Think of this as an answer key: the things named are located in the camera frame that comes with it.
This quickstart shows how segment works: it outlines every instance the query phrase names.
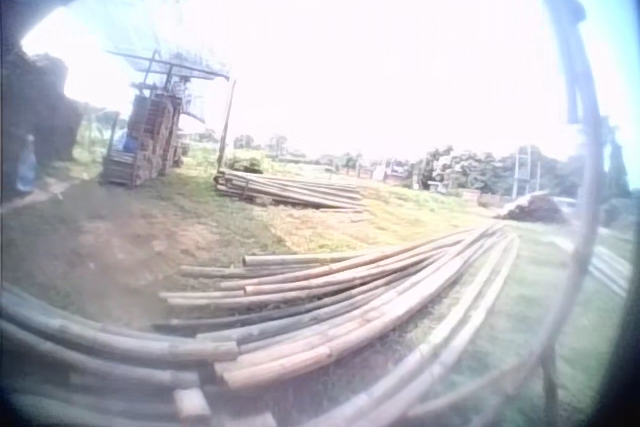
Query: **field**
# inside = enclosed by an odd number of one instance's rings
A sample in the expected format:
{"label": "field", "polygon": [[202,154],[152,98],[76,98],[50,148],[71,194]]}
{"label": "field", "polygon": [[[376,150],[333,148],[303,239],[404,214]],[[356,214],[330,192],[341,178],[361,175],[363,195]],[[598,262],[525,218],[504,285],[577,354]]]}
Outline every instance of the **field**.
{"label": "field", "polygon": [[[3,278],[57,307],[87,318],[146,329],[171,316],[159,290],[206,286],[176,275],[179,265],[228,266],[248,253],[339,251],[397,244],[481,225],[491,212],[458,198],[351,179],[365,195],[366,215],[243,203],[213,189],[215,152],[194,144],[182,168],[135,190],[101,186],[95,155],[49,173],[69,187],[3,215]],[[270,163],[270,172],[327,178],[322,168]],[[520,254],[490,318],[452,375],[447,391],[524,352],[535,338],[567,269],[546,241],[564,228],[512,224]],[[628,243],[601,240],[630,258]],[[271,409],[281,425],[297,425],[370,385],[429,335],[455,304],[473,270],[410,322],[353,355],[253,398],[222,399],[230,408]],[[623,302],[589,278],[558,345],[563,425],[588,414],[617,335]],[[505,412],[504,424],[542,425],[539,378]],[[487,398],[447,414],[460,425]]]}

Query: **utility pole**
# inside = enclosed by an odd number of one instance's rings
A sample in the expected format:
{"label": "utility pole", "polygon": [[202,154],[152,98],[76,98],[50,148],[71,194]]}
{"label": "utility pole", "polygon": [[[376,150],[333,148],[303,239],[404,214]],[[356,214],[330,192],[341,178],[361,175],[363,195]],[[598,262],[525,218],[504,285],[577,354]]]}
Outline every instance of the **utility pole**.
{"label": "utility pole", "polygon": [[521,153],[521,147],[516,150],[516,168],[513,173],[513,191],[511,197],[518,198],[520,181],[525,182],[525,195],[529,193],[531,187],[531,144],[527,145],[527,153]]}
{"label": "utility pole", "polygon": [[233,91],[236,88],[236,79],[230,80],[229,91],[227,96],[227,114],[224,119],[224,127],[222,128],[222,135],[220,136],[220,148],[218,150],[218,168],[217,173],[220,173],[222,168],[222,161],[224,160],[224,151],[227,143],[227,130],[229,129],[229,117],[231,116],[231,105],[233,104]]}

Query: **log pile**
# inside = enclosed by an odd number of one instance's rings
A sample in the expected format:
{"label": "log pile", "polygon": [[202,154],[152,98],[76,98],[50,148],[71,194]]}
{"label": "log pile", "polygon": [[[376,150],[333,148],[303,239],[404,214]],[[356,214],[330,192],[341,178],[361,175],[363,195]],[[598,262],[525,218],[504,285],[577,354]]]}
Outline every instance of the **log pile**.
{"label": "log pile", "polygon": [[[207,267],[183,268],[188,275],[218,278],[215,289],[160,296],[175,309],[209,307],[216,316],[156,327],[236,342],[236,359],[213,363],[223,388],[269,385],[327,365],[397,327],[460,278],[501,235],[501,225],[491,224],[372,251],[245,257],[241,269],[210,273]],[[504,249],[500,243],[487,272]]]}
{"label": "log pile", "polygon": [[362,195],[352,184],[302,180],[290,177],[250,174],[222,170],[214,178],[216,189],[223,195],[240,199],[267,198],[273,202],[362,212]]}
{"label": "log pile", "polygon": [[[243,425],[242,419],[216,417],[202,391],[201,373],[211,362],[237,358],[234,341],[100,324],[6,284],[0,331],[3,388],[36,421],[177,427],[217,420],[223,427]],[[82,380],[87,378],[88,385]]]}
{"label": "log pile", "polygon": [[532,192],[505,205],[496,214],[499,219],[564,224],[567,219],[548,192]]}

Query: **wooden pole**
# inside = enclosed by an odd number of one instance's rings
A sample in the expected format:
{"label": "wooden pole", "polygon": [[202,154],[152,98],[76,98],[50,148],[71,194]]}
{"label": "wooden pole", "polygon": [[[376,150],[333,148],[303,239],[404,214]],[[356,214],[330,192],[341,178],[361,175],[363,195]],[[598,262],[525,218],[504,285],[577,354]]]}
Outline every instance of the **wooden pole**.
{"label": "wooden pole", "polygon": [[111,156],[111,148],[113,147],[113,138],[116,135],[116,127],[118,126],[118,120],[120,119],[120,112],[116,112],[116,116],[111,124],[111,135],[109,136],[109,146],[107,147],[107,159]]}
{"label": "wooden pole", "polygon": [[550,345],[540,361],[542,367],[542,390],[544,391],[544,414],[548,427],[560,425],[558,407],[558,371],[555,346]]}
{"label": "wooden pole", "polygon": [[236,89],[236,79],[231,79],[229,85],[229,95],[227,97],[227,113],[224,119],[224,126],[222,127],[222,136],[220,137],[220,149],[218,150],[218,168],[217,173],[220,173],[222,168],[222,161],[224,160],[224,151],[227,144],[227,131],[229,130],[229,117],[231,116],[231,105],[233,104],[233,92]]}

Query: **bush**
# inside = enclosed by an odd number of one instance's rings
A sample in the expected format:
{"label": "bush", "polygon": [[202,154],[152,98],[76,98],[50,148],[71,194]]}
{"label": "bush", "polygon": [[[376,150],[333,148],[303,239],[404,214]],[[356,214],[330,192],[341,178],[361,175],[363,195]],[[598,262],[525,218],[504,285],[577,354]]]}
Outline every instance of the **bush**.
{"label": "bush", "polygon": [[227,169],[237,172],[248,172],[250,174],[263,174],[264,168],[262,161],[257,157],[240,158],[231,156],[225,162]]}

